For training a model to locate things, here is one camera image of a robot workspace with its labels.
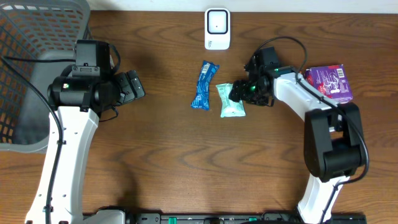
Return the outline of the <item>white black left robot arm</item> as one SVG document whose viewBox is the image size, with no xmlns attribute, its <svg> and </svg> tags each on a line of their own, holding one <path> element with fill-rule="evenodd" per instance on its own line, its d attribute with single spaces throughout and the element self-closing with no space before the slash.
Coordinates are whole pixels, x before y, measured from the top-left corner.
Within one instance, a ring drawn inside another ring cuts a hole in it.
<svg viewBox="0 0 398 224">
<path fill-rule="evenodd" d="M 95 67 L 73 67 L 54 79 L 48 87 L 51 113 L 47 153 L 26 223 L 125 222 L 124 212 L 99 212 L 84 218 L 84 176 L 101 113 L 144 95 L 134 70 L 100 76 Z"/>
</svg>

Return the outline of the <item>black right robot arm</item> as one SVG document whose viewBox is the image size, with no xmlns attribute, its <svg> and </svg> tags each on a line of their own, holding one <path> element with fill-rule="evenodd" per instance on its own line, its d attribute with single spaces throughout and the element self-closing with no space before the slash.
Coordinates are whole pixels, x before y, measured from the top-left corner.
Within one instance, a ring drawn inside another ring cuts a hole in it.
<svg viewBox="0 0 398 224">
<path fill-rule="evenodd" d="M 330 221 L 343 186 L 363 179 L 369 169 L 358 106 L 323 95 L 294 67 L 262 65 L 248 75 L 233 83 L 230 100 L 269 107 L 278 100 L 303 120 L 303 153 L 310 176 L 298 214 L 304 223 Z"/>
</svg>

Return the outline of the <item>teal packet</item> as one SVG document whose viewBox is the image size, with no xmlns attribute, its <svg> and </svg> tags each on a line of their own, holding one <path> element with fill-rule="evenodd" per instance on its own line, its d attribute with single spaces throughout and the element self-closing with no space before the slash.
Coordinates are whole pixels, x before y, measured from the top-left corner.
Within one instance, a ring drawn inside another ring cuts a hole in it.
<svg viewBox="0 0 398 224">
<path fill-rule="evenodd" d="M 230 83 L 216 85 L 222 103 L 221 118 L 244 117 L 246 115 L 242 101 L 234 102 L 229 99 L 232 87 L 233 85 Z"/>
</svg>

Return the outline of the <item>purple red tissue pack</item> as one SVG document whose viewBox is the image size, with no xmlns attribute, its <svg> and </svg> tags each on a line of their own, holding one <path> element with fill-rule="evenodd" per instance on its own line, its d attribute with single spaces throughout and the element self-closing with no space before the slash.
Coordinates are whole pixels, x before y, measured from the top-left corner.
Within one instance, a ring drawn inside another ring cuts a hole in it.
<svg viewBox="0 0 398 224">
<path fill-rule="evenodd" d="M 339 103 L 353 99 L 343 64 L 308 68 L 305 78 L 320 93 Z"/>
</svg>

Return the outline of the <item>blue snack bar wrapper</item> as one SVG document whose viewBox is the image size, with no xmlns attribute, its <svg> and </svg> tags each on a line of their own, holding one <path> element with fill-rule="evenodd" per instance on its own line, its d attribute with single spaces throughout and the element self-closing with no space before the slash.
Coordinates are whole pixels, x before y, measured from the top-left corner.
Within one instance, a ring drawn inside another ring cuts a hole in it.
<svg viewBox="0 0 398 224">
<path fill-rule="evenodd" d="M 220 66 L 206 60 L 203 61 L 197 81 L 196 95 L 191 103 L 191 108 L 209 110 L 209 85 Z"/>
</svg>

